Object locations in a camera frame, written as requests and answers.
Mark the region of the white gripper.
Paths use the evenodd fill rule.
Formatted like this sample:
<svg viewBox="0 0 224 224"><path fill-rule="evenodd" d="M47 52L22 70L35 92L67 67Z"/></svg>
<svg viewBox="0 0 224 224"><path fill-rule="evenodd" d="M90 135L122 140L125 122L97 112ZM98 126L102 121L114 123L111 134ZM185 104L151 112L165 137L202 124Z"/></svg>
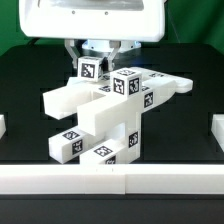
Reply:
<svg viewBox="0 0 224 224"><path fill-rule="evenodd" d="M120 41L157 42L165 33L164 0L19 0L19 19L29 37L65 39L74 70L80 57L74 39L115 40L103 58L103 71L111 72Z"/></svg>

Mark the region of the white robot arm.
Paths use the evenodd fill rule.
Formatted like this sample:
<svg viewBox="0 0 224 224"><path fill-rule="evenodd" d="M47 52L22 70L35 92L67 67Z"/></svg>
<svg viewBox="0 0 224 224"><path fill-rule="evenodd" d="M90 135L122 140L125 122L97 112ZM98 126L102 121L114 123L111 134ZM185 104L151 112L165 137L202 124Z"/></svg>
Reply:
<svg viewBox="0 0 224 224"><path fill-rule="evenodd" d="M158 42L165 33L167 0L19 0L20 26L29 37L60 38L73 59L76 40L83 48L110 54L141 42Z"/></svg>

